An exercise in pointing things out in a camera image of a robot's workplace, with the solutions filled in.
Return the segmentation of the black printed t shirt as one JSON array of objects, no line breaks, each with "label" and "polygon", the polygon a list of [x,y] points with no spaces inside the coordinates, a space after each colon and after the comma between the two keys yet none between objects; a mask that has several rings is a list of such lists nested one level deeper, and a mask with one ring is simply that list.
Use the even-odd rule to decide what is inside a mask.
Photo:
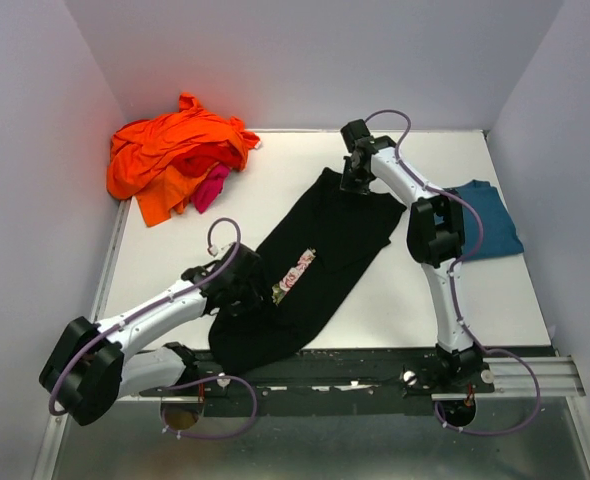
[{"label": "black printed t shirt", "polygon": [[208,341],[224,373],[244,374],[307,346],[389,245],[405,205],[389,193],[346,192],[340,181],[324,169],[257,247],[270,299],[216,316]]}]

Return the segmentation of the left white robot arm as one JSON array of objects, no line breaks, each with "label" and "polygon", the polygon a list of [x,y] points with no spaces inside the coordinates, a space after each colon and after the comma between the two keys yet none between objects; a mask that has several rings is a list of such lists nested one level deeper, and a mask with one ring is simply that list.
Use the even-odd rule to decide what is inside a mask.
[{"label": "left white robot arm", "polygon": [[49,411],[89,425],[126,396],[155,388],[189,393],[197,372],[186,347],[149,345],[182,324],[211,314],[259,306],[270,296],[263,262],[232,244],[214,260],[186,269],[173,284],[140,305],[96,322],[85,317],[64,328],[39,374]]}]

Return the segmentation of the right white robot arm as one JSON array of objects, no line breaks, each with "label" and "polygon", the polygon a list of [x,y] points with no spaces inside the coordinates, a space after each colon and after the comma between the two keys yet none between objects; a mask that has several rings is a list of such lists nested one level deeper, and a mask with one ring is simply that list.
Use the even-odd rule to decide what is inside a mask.
[{"label": "right white robot arm", "polygon": [[437,321],[436,361],[430,386],[455,392],[483,369],[482,348],[472,336],[459,299],[464,258],[463,211],[459,195],[431,183],[402,157],[400,141],[375,137],[363,119],[347,123],[341,135],[348,155],[340,188],[362,195],[380,180],[407,206],[406,244],[426,277]]}]

